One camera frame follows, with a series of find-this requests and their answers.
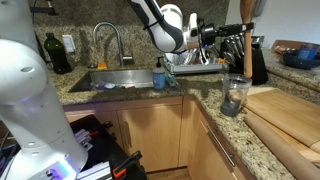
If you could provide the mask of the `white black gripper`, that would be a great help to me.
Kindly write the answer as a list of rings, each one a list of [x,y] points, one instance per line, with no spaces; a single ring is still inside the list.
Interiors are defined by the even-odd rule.
[[[198,30],[200,35],[200,42],[202,45],[212,45],[215,43],[217,37],[225,37],[227,32],[223,28],[216,29],[213,23],[205,24],[201,18],[197,19]],[[243,36],[246,31],[254,29],[254,23],[247,24],[232,24],[231,34],[229,36]]]

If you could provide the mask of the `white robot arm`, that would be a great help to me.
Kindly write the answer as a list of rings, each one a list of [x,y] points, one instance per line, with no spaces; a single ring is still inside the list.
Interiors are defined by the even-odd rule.
[[[88,152],[39,55],[27,0],[1,0],[0,28],[0,117],[21,147],[1,180],[76,180]]]

